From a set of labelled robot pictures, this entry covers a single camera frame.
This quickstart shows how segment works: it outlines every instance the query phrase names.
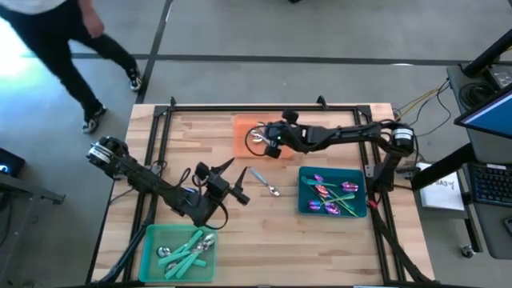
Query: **paper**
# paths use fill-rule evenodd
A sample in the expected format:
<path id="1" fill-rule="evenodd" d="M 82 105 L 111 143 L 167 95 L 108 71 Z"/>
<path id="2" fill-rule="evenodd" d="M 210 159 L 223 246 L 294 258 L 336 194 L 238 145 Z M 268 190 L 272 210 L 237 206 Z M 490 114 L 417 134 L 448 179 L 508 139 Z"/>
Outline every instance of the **paper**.
<path id="1" fill-rule="evenodd" d="M 417 164 L 417 167 L 421 170 L 429 166 L 430 164 L 426 163 Z M 421 189 L 420 195 L 422 196 L 423 207 L 464 211 L 464 203 L 462 202 L 456 172 Z"/>

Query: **black pants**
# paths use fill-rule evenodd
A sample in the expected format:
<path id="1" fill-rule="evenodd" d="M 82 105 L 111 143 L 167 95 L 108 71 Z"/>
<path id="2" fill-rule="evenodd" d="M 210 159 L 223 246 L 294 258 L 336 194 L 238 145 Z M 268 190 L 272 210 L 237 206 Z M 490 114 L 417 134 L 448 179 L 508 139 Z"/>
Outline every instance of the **black pants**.
<path id="1" fill-rule="evenodd" d="M 124 70 L 137 66 L 135 59 L 108 35 L 99 38 L 89 35 L 77 0 L 67 0 L 55 9 L 36 15 L 21 14 L 0 6 L 0 17 L 11 24 L 20 39 L 80 102 L 87 118 L 99 109 L 101 103 L 72 63 L 68 41 L 73 39 L 90 47 Z"/>

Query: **black keyboard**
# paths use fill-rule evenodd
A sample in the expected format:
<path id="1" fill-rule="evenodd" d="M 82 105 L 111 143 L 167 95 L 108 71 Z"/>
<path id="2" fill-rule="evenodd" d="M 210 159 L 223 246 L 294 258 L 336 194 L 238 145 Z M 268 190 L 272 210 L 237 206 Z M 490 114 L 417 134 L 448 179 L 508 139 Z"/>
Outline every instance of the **black keyboard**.
<path id="1" fill-rule="evenodd" d="M 469 164 L 471 190 L 476 202 L 512 207 L 512 168 Z"/>

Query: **teal tray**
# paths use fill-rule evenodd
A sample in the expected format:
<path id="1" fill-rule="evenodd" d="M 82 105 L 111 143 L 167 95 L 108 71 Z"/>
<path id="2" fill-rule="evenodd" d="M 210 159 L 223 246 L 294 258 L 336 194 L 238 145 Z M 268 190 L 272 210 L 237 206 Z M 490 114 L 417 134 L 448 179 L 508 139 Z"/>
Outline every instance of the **teal tray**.
<path id="1" fill-rule="evenodd" d="M 347 210 L 340 207 L 340 215 L 328 214 L 323 208 L 318 211 L 311 211 L 309 209 L 310 200 L 319 200 L 319 196 L 313 192 L 307 184 L 301 181 L 301 177 L 305 176 L 308 179 L 314 180 L 314 175 L 318 174 L 324 178 L 324 182 L 335 184 L 336 187 L 328 187 L 338 196 L 344 195 L 346 192 L 342 191 L 341 184 L 343 182 L 352 182 L 359 186 L 357 192 L 354 192 L 355 198 L 345 200 L 347 203 L 354 207 L 354 212 L 359 215 L 357 218 L 366 217 L 366 187 L 365 177 L 362 171 L 352 169 L 335 169 L 335 168 L 322 168 L 322 167 L 308 167 L 304 166 L 298 170 L 298 212 L 304 215 L 317 215 L 317 216 L 330 216 L 330 217 L 344 217 L 356 218 Z"/>
<path id="2" fill-rule="evenodd" d="M 217 237 L 217 232 L 205 227 L 197 228 L 192 225 L 148 226 L 138 279 L 142 282 L 212 282 L 215 276 L 217 242 L 207 252 L 201 253 L 198 257 L 198 259 L 206 261 L 206 267 L 192 265 L 180 279 L 174 276 L 167 280 L 164 277 L 164 268 L 158 267 L 157 248 L 167 246 L 171 251 L 174 251 L 187 243 L 192 234 L 198 229 L 203 230 L 205 234 L 215 233 Z"/>

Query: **gray floor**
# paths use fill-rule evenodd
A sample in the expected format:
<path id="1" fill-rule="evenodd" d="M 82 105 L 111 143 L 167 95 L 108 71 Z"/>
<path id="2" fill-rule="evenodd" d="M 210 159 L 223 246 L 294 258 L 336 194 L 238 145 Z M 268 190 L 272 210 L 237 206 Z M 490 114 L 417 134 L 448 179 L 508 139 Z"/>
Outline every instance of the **gray floor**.
<path id="1" fill-rule="evenodd" d="M 164 3 L 96 1 L 109 33 L 135 54 L 150 52 Z M 506 0 L 303 0 L 295 6 L 286 0 L 174 0 L 159 53 L 470 60 L 510 28 L 511 12 Z M 38 60 L 15 57 L 26 48 L 2 22 L 0 35 L 12 43 L 0 47 L 0 60 L 14 64 L 0 67 L 0 146 L 27 160 L 25 179 L 67 194 L 62 206 L 34 200 L 26 229 L 11 231 L 7 244 L 19 240 L 0 249 L 3 261 L 14 251 L 0 286 L 7 280 L 14 286 L 78 285 L 85 281 L 112 186 L 85 154 L 101 135 L 125 136 L 136 95 L 115 64 L 75 60 L 110 108 L 96 135 L 85 136 L 79 130 L 82 112 L 58 80 Z M 170 96 L 180 103 L 312 102 L 322 94 L 329 102 L 398 107 L 445 78 L 442 66 L 156 61 L 145 103 L 168 102 Z M 458 113 L 449 90 L 442 100 Z M 432 102 L 414 128 L 424 133 L 445 117 Z M 436 160 L 467 141 L 464 129 L 449 123 L 421 138 L 420 147 L 425 158 Z M 24 200 L 15 211 L 27 205 Z M 461 220 L 425 210 L 421 217 L 438 280 L 510 285 L 511 261 L 486 253 L 471 260 L 459 256 L 458 246 L 468 243 Z"/>

